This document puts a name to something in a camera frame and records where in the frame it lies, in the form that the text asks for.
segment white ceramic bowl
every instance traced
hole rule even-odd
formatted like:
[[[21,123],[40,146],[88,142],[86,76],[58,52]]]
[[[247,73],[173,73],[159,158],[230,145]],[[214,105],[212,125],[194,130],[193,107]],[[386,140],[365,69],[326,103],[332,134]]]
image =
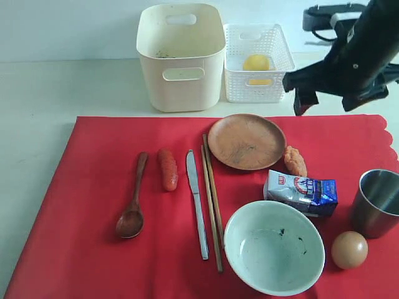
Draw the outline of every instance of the white ceramic bowl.
[[[227,223],[224,250],[245,283],[275,296],[306,291],[319,279],[325,260],[313,223],[276,201],[254,201],[238,209]]]

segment red sausage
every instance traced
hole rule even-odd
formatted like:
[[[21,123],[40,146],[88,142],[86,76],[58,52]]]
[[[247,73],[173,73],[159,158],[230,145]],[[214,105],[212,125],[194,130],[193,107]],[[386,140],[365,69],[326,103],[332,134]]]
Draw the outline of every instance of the red sausage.
[[[162,185],[166,191],[173,191],[177,188],[177,165],[170,150],[162,148],[158,151],[158,162],[162,170]]]

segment knife handle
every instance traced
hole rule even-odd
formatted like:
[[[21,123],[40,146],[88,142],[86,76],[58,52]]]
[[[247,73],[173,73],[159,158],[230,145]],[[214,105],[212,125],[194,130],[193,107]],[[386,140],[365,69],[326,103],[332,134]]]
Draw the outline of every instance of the knife handle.
[[[206,241],[204,218],[202,214],[201,198],[199,194],[194,194],[194,205],[195,205],[195,214],[197,216],[198,237],[200,239],[199,244],[201,246],[202,259],[208,260],[209,259],[208,243]]]

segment brown egg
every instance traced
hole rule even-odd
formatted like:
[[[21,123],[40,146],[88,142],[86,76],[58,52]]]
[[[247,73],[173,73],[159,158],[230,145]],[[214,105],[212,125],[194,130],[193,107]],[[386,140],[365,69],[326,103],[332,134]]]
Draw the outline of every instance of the brown egg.
[[[357,232],[343,232],[335,238],[331,254],[335,264],[341,269],[360,266],[366,259],[368,245],[366,239]]]

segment wooden spoon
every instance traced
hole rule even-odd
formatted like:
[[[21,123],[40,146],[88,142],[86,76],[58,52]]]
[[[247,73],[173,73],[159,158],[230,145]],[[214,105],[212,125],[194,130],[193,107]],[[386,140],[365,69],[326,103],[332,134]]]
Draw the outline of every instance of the wooden spoon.
[[[116,233],[121,238],[132,238],[137,236],[144,226],[144,216],[138,203],[138,194],[140,192],[140,185],[142,183],[147,158],[148,154],[146,152],[142,152],[138,156],[136,186],[133,199],[122,213],[117,223]]]

